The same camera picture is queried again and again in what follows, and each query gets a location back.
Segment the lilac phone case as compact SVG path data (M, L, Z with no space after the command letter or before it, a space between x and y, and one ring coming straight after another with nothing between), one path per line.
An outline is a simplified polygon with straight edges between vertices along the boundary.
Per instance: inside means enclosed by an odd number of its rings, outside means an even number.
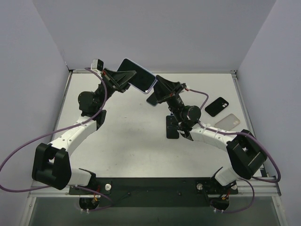
M150 93L157 82L153 73L128 58L123 59L117 71L136 71L136 75L130 80L129 84L144 94Z

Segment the black smartphone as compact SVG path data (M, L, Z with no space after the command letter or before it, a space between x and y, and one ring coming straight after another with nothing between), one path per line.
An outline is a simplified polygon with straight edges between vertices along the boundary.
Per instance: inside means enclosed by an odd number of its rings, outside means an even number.
M177 130L178 121L173 115L166 116L166 137L167 139L179 139L180 134Z

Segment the beige phone case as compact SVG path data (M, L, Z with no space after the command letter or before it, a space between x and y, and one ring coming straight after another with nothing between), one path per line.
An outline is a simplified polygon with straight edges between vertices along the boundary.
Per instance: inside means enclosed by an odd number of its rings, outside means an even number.
M240 124L239 118L231 113L227 115L225 118L218 121L214 126L216 128L223 129L223 130L232 130L239 124Z

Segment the black phone case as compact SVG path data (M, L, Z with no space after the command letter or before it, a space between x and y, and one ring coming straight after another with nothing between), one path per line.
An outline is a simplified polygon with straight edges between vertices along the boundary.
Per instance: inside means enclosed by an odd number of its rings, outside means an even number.
M223 97L218 97L207 107L205 107L205 112L208 113L211 117L215 117L228 106L229 102L227 100L225 100Z

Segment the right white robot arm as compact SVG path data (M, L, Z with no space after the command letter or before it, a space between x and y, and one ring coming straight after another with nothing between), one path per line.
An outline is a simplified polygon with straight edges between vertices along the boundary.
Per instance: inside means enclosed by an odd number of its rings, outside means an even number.
M251 179L260 166L267 160L267 154L252 133L248 130L230 132L199 121L201 110L195 105L185 105L180 93L187 86L156 76L154 95L157 103L167 103L174 117L171 128L190 141L209 144L225 151L230 159L228 166L223 166L213 175L213 180L221 186L227 186L236 179Z

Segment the dark smartphone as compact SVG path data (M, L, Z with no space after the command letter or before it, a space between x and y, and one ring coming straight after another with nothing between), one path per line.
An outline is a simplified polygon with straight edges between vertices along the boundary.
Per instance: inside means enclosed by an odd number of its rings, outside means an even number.
M147 102L148 104L150 104L151 106L156 106L158 103L157 103L157 99L156 99L155 93L152 93L152 94L146 99L146 102Z

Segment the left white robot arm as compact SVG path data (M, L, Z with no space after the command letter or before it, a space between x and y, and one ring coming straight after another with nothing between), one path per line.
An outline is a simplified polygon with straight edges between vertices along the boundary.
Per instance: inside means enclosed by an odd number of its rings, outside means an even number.
M50 187L62 190L66 186L78 185L90 194L96 189L95 174L86 169L74 168L71 154L104 123L106 101L114 92L125 92L136 71L115 72L103 69L97 76L101 79L96 91L83 91L78 96L81 115L76 123L59 138L48 144L37 146L34 156L32 178Z

